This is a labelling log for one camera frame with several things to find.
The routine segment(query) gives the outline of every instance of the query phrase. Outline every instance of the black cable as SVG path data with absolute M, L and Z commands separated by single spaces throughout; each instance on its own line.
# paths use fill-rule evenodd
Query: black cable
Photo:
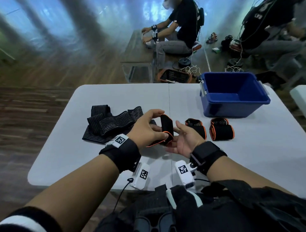
M 210 182 L 210 181 L 208 181 L 208 180 L 204 180 L 204 179 L 198 179 L 198 178 L 196 178 L 196 179 L 194 179 L 195 181 L 206 181 L 206 182 Z
M 134 181 L 134 178 L 129 178 L 129 179 L 127 179 L 127 181 L 128 181 L 128 183 L 127 183 L 126 186 L 123 188 L 123 190 L 128 186 L 129 183 L 132 183 L 132 182 Z M 117 200 L 117 202 L 116 202 L 116 205 L 115 205 L 115 208 L 114 208 L 113 212 L 114 212 L 115 209 L 116 209 L 116 206 L 117 206 L 117 204 L 118 204 L 118 202 L 119 202 L 119 199 L 120 199 L 120 197 L 121 197 L 121 194 L 123 193 L 123 190 L 121 191 L 121 193 L 120 193 L 120 195 L 119 195 L 119 198 L 118 198 L 118 200 Z

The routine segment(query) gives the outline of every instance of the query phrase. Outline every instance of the white stripe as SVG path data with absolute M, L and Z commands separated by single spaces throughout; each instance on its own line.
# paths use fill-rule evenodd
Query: white stripe
M 32 232 L 47 232 L 40 224 L 31 218 L 25 216 L 11 216 L 0 222 L 0 225 L 13 224 L 27 228 Z

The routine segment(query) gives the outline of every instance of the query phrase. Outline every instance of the black band with orange trim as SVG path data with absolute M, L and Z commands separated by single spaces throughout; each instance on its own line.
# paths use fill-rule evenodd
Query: black band with orange trim
M 202 136 L 203 139 L 206 140 L 206 129 L 200 120 L 189 118 L 185 121 L 185 125 L 193 128 L 196 132 L 199 133 L 200 136 Z
M 213 141 L 230 140 L 235 137 L 234 129 L 226 118 L 212 119 L 209 133 Z
M 167 139 L 163 139 L 163 140 L 156 140 L 147 147 L 152 147 L 156 144 L 161 144 L 161 145 L 166 146 L 169 142 L 173 141 L 174 131 L 173 131 L 172 119 L 169 118 L 167 115 L 162 114 L 160 116 L 160 121 L 162 123 L 162 131 L 164 133 L 167 133 L 169 135 L 169 137 Z

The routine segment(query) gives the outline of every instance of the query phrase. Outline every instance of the person's right hand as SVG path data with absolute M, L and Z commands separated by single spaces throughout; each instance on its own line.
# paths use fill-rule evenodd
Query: person's right hand
M 175 123 L 177 127 L 174 127 L 173 130 L 179 135 L 174 136 L 173 142 L 167 145 L 166 151 L 190 158 L 194 148 L 204 143 L 205 140 L 193 128 L 181 124 L 179 121 L 175 121 Z
M 150 30 L 152 30 L 151 27 L 144 27 L 144 28 L 142 28 L 141 32 L 144 35 L 145 33 L 148 33 Z

